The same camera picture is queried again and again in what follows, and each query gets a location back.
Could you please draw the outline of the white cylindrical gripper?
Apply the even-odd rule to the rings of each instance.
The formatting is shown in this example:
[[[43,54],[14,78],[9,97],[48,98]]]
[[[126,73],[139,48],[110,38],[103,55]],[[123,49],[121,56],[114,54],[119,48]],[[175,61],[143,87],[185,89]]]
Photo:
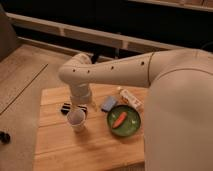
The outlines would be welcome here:
[[[92,102],[92,91],[88,84],[71,85],[70,92],[70,100],[75,107]]]

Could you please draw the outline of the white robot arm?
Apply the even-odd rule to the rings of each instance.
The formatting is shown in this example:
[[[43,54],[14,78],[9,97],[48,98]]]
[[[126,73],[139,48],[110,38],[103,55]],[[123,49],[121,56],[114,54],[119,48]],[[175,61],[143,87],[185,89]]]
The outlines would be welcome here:
[[[91,101],[91,83],[146,87],[145,170],[213,171],[213,53],[186,48],[98,64],[78,54],[59,77],[76,105]]]

